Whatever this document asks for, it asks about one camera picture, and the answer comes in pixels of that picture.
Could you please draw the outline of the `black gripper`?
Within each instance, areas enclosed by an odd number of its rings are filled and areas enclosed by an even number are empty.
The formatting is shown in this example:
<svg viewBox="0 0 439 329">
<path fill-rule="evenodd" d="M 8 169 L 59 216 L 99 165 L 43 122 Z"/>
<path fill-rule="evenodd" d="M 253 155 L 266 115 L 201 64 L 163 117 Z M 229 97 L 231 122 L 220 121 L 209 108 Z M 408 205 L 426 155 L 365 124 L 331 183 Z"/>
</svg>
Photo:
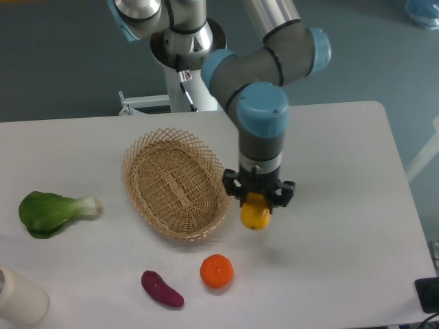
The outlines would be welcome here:
<svg viewBox="0 0 439 329">
<path fill-rule="evenodd" d="M 242 166 L 239 172 L 232 169 L 225 169 L 222 176 L 222 184 L 228 196 L 239 201 L 241 208 L 248 193 L 258 193 L 270 198 L 270 212 L 274 208 L 285 208 L 295 192 L 295 182 L 280 181 L 280 167 L 269 173 L 258 171 L 247 171 Z"/>
</svg>

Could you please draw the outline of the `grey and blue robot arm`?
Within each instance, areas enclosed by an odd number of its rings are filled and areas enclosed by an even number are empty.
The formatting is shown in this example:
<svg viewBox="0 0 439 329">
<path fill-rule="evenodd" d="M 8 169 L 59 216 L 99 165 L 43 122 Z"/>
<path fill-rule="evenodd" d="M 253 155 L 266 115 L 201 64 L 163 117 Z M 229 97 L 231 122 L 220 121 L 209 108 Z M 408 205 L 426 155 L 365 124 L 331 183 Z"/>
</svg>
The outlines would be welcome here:
<svg viewBox="0 0 439 329">
<path fill-rule="evenodd" d="M 226 192 L 241 205 L 256 196 L 268 209 L 288 205 L 295 184 L 278 176 L 289 120 L 283 87 L 329 63 L 327 35 L 305 27 L 292 1 L 246 1 L 263 46 L 240 57 L 207 16 L 205 1 L 109 1 L 108 7 L 128 40 L 150 39 L 172 112 L 222 109 L 238 129 L 239 169 L 225 170 Z"/>
</svg>

